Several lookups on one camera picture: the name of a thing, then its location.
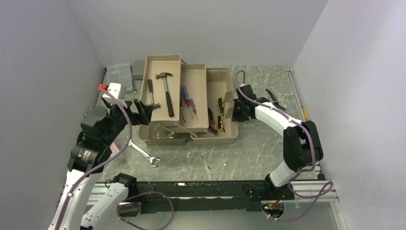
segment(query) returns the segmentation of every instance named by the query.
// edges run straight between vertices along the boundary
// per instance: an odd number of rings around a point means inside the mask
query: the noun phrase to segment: yellow screwdriver
[[[223,121],[221,120],[221,117],[220,116],[217,116],[217,125],[218,125],[218,131],[223,131],[223,132],[225,132],[224,131],[224,124],[223,124]]]
[[[218,109],[220,110],[220,115],[221,115],[221,117],[223,119],[223,121],[222,121],[222,126],[223,126],[222,130],[220,130],[220,123],[219,123],[219,130],[225,132],[226,130],[224,129],[224,123],[225,123],[225,120],[224,120],[224,99],[221,98],[221,97],[218,99]]]

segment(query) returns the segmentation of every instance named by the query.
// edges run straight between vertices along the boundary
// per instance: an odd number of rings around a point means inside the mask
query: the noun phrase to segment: hammer head
[[[156,108],[161,107],[161,105],[159,103],[158,104],[151,104],[151,106],[152,106],[152,109],[156,109]]]
[[[160,73],[160,74],[156,74],[155,76],[156,76],[157,79],[160,79],[160,78],[165,78],[165,77],[167,77],[167,76],[173,77],[173,74],[163,72],[163,73]]]

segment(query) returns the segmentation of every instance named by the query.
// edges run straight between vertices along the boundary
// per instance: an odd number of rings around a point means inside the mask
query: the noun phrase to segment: toolbox
[[[174,116],[169,116],[163,79],[155,77],[163,72],[173,75],[167,77],[167,82]],[[197,145],[231,144],[237,138],[238,123],[231,121],[237,94],[229,69],[187,64],[181,55],[147,55],[140,98],[145,105],[151,104],[148,80],[152,81],[154,103],[160,107],[153,110],[150,124],[140,127],[139,137],[147,145],[183,145],[189,135]],[[196,113],[186,105],[181,86],[193,99]],[[209,127],[207,108],[217,118],[219,98],[224,99],[225,131],[218,131],[217,136]]]
[[[180,65],[181,55],[147,55],[145,61],[144,79],[142,81],[141,97],[142,103],[149,105],[151,100],[147,81],[152,80],[154,89],[154,101],[160,104],[160,108],[154,109],[151,116],[151,125],[161,124],[163,126],[173,126],[179,122],[179,87],[180,87]],[[174,116],[169,117],[168,106],[165,97],[165,87],[163,79],[156,79],[156,75],[168,72],[173,77],[167,77],[168,90],[174,108]]]
[[[230,70],[227,68],[207,69],[207,104],[212,110],[214,119],[220,112],[218,109],[218,98],[224,98],[224,130],[218,131],[219,136],[213,132],[197,133],[197,137],[191,135],[196,145],[225,145],[232,144],[238,136],[238,122],[232,121],[234,99],[237,94],[234,92]]]

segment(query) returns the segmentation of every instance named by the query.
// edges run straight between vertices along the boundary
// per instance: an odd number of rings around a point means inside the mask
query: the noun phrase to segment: claw hammer
[[[167,77],[167,76],[173,77],[173,74],[163,72],[163,73],[157,74],[157,75],[155,75],[155,76],[156,76],[157,79],[162,78],[162,79],[164,80],[166,104],[167,104],[167,106],[168,106],[168,115],[169,115],[170,117],[173,117],[173,116],[174,116],[174,113],[173,113],[172,101],[171,101],[171,99],[170,99],[169,90],[168,90],[168,82],[167,82],[167,80],[166,80],[166,77]]]

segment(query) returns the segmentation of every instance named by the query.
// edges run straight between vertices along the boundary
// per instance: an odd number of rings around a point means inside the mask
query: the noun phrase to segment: marble tabletop
[[[143,74],[143,62],[136,62],[135,70]],[[286,113],[301,119],[298,100],[289,76],[282,67],[229,66],[234,75],[238,70],[246,72],[246,84],[251,84],[257,97],[269,95],[270,89],[278,98]],[[142,81],[135,80],[140,89]],[[103,105],[101,99],[97,105]],[[132,148],[127,148],[116,160],[105,166],[100,181],[112,179],[118,173],[126,173],[138,181],[218,181],[263,180],[282,162],[283,139],[279,134],[258,120],[238,123],[238,137],[231,145],[197,146],[187,142],[183,146],[147,146],[138,138],[138,126],[133,126],[133,142],[151,156],[160,157],[159,167],[153,168],[148,161]],[[116,139],[118,148],[128,136],[126,127]],[[316,179],[315,173],[304,173],[300,179]]]

